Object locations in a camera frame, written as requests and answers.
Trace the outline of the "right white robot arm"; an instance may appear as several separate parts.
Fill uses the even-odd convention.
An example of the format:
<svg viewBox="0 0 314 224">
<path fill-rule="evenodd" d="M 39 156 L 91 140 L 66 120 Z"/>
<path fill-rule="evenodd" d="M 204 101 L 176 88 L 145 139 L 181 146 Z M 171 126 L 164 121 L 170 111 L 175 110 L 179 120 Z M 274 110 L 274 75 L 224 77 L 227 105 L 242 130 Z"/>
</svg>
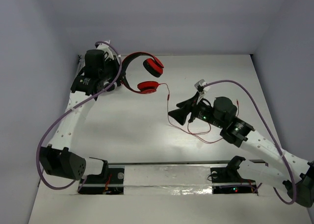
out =
<svg viewBox="0 0 314 224">
<path fill-rule="evenodd" d="M 213 104 L 207 99 L 192 98 L 180 102 L 168 116 L 180 125 L 194 119 L 221 129 L 220 136 L 229 144 L 258 156 L 267 167 L 253 164 L 245 158 L 234 157 L 227 166 L 231 181 L 260 180 L 287 195 L 303 207 L 314 203 L 314 164 L 299 158 L 267 140 L 253 126 L 236 116 L 237 107 L 227 97 L 217 97 Z"/>
</svg>

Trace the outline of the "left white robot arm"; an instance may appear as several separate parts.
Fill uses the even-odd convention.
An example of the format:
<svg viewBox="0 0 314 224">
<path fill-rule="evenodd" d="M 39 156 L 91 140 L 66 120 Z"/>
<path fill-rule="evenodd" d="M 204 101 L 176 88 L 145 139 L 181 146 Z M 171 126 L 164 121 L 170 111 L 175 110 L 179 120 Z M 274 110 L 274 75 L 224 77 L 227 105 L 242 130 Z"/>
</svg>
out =
<svg viewBox="0 0 314 224">
<path fill-rule="evenodd" d="M 47 146 L 39 144 L 36 165 L 46 174 L 79 180 L 86 169 L 86 160 L 71 151 L 77 143 L 86 117 L 104 91 L 117 86 L 120 57 L 109 47 L 97 47 L 85 53 L 83 67 L 70 88 L 69 101 L 65 113 L 53 123 L 57 126 L 54 136 Z"/>
</svg>

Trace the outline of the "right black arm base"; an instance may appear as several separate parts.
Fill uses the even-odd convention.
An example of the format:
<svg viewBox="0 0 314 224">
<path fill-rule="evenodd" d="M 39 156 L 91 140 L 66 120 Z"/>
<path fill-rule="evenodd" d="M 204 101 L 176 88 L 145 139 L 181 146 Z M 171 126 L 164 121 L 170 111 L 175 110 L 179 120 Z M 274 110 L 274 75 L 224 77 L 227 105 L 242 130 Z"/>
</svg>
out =
<svg viewBox="0 0 314 224">
<path fill-rule="evenodd" d="M 244 179 L 239 173 L 244 157 L 235 156 L 225 167 L 213 167 L 207 180 L 212 183 L 213 194 L 258 194 L 260 185 L 254 180 Z"/>
</svg>

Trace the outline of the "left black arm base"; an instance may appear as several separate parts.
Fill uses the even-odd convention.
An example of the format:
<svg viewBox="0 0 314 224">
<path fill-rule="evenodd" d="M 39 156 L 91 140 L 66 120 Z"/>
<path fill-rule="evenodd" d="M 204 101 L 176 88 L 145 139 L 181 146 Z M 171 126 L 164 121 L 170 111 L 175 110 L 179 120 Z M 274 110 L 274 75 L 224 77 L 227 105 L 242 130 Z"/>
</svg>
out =
<svg viewBox="0 0 314 224">
<path fill-rule="evenodd" d="M 78 193 L 81 195 L 123 195 L 124 168 L 109 168 L 107 177 L 88 175 L 79 182 Z"/>
</svg>

